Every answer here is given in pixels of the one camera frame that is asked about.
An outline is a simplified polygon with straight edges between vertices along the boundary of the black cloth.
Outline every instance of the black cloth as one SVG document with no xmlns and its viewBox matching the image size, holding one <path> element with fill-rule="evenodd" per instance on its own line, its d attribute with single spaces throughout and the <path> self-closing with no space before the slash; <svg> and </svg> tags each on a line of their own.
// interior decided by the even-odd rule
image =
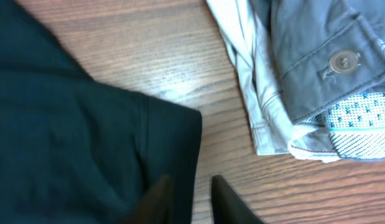
<svg viewBox="0 0 385 224">
<path fill-rule="evenodd" d="M 0 0 L 0 223 L 116 223 L 164 174 L 190 223 L 201 133 L 199 112 L 95 82 Z"/>
</svg>

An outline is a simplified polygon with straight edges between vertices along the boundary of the white fabric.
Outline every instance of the white fabric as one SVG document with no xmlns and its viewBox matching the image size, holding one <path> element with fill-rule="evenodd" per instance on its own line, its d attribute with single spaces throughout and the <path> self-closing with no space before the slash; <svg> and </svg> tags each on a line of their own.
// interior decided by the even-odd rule
<svg viewBox="0 0 385 224">
<path fill-rule="evenodd" d="M 280 96 L 271 40 L 248 0 L 206 0 L 238 73 L 258 155 L 291 153 L 298 159 L 339 160 L 323 128 L 293 125 Z"/>
</svg>

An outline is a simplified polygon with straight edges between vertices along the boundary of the wood grain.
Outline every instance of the wood grain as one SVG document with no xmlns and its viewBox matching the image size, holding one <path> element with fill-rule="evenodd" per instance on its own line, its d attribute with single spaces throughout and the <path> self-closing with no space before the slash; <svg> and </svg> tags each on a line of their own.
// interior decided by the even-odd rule
<svg viewBox="0 0 385 224">
<path fill-rule="evenodd" d="M 200 110 L 193 223 L 222 174 L 268 223 L 385 223 L 385 162 L 254 155 L 237 76 L 202 0 L 20 0 L 96 80 Z"/>
</svg>

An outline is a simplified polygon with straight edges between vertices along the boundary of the gray garment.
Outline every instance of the gray garment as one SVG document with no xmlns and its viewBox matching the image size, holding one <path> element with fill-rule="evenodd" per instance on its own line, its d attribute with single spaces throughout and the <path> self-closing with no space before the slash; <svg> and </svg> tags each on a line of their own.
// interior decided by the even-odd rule
<svg viewBox="0 0 385 224">
<path fill-rule="evenodd" d="M 355 93 L 385 91 L 379 44 L 385 43 L 385 0 L 273 0 L 271 38 L 282 99 L 294 124 Z M 329 59 L 341 50 L 361 55 L 351 74 L 329 71 Z"/>
</svg>

